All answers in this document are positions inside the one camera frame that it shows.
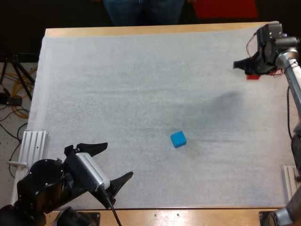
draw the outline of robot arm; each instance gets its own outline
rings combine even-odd
[[[43,159],[35,162],[27,175],[17,183],[16,203],[0,210],[0,226],[45,225],[44,213],[52,212],[86,191],[89,191],[106,209],[111,208],[119,222],[113,208],[116,201],[114,197],[132,177],[133,172],[111,181],[105,176],[92,156],[104,151],[107,145],[107,143],[79,144],[76,148],[71,145],[65,148],[64,162],[60,159]],[[81,219],[70,210],[65,215],[67,213]]]
[[[245,74],[261,76],[277,69],[283,69],[301,117],[301,68],[299,67],[300,40],[286,37],[281,24],[267,24],[257,30],[257,52],[251,58],[236,61],[233,68],[240,68]],[[301,175],[301,124],[296,127],[292,138],[292,152],[296,167]],[[301,218],[301,187],[297,190],[285,208],[276,210],[269,215],[266,225],[291,225]]]

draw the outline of blue cube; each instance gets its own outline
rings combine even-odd
[[[170,138],[175,148],[181,147],[186,144],[186,138],[182,131],[170,135]]]

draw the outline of person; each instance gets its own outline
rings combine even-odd
[[[103,0],[104,7],[116,26],[178,24],[184,2],[185,0]]]

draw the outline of black floor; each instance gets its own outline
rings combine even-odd
[[[259,15],[256,19],[200,19],[193,6],[185,4],[180,24],[278,20],[286,33],[301,37],[300,0],[256,0],[256,7]],[[103,5],[93,4],[90,0],[0,0],[0,9],[0,61],[3,61],[1,49],[2,52],[38,56],[46,28],[112,26]]]

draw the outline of red block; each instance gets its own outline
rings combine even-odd
[[[255,0],[197,0],[199,18],[257,18]]]
[[[246,79],[247,80],[259,80],[260,76],[256,75],[256,74],[247,74],[246,75]]]

